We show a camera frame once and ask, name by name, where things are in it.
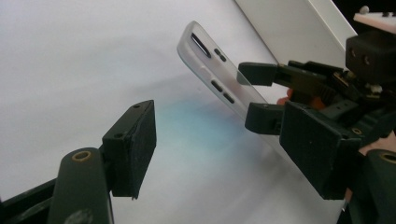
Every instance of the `black plastic part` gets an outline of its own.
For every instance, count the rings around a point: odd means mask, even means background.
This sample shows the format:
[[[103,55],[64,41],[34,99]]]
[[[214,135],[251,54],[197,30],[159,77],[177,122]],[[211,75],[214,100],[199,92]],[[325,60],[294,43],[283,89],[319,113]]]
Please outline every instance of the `black plastic part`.
[[[352,224],[352,219],[350,218],[349,207],[341,211],[340,217],[337,220],[337,224]]]
[[[323,199],[344,199],[361,139],[306,105],[286,102],[280,145]]]
[[[250,103],[245,127],[254,133],[279,135],[283,110],[283,105]]]
[[[305,92],[293,90],[290,100],[296,103],[309,105],[311,104],[312,100],[314,99],[312,94],[307,94]]]
[[[376,222],[378,219],[378,213],[375,205],[372,201],[360,200],[354,192],[351,201],[348,205],[351,224],[376,224],[382,222]]]
[[[238,70],[251,85],[272,86],[277,66],[272,63],[240,63]]]
[[[137,199],[156,144],[153,101],[131,106],[105,134],[105,159],[116,177],[113,196]]]
[[[46,223],[54,187],[55,179],[6,200],[0,223]]]
[[[396,128],[396,108],[390,105],[366,113],[351,128],[361,131],[364,146],[371,144],[380,137],[388,136]]]
[[[396,223],[396,153],[371,150],[362,168],[378,213],[376,223]]]
[[[280,64],[275,83],[310,95],[318,95],[326,76]]]
[[[324,114],[326,117],[332,120],[338,120],[346,112],[355,109],[359,105],[353,101],[343,100],[336,104],[327,106],[326,108],[320,110],[320,113]]]
[[[334,73],[343,73],[344,71],[344,69],[340,67],[315,62],[299,63],[296,61],[289,61],[288,66],[300,68],[313,73],[318,73],[326,77],[330,77]]]
[[[6,213],[4,211],[4,206],[3,206],[3,203],[0,198],[0,223],[4,223],[5,216],[6,216]]]
[[[62,159],[48,223],[113,223],[102,154],[98,149],[82,148]]]
[[[371,31],[346,41],[346,67],[372,84],[396,81],[396,37]]]

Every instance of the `white backdrop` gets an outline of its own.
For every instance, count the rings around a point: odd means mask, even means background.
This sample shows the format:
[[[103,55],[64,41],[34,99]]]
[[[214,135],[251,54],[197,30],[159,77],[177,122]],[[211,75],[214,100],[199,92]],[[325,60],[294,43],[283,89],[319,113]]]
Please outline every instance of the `white backdrop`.
[[[342,202],[321,200],[178,58],[192,20],[235,64],[275,61],[231,0],[0,1],[2,200],[153,99],[157,147],[139,199],[112,199],[116,223],[335,223]]]

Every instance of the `white smartphone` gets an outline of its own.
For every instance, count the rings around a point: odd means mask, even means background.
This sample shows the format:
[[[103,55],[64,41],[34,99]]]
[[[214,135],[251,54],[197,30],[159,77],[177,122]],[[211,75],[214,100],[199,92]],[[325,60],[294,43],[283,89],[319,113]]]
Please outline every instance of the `white smartphone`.
[[[177,52],[190,70],[243,120],[250,103],[266,103],[198,22],[187,25]]]

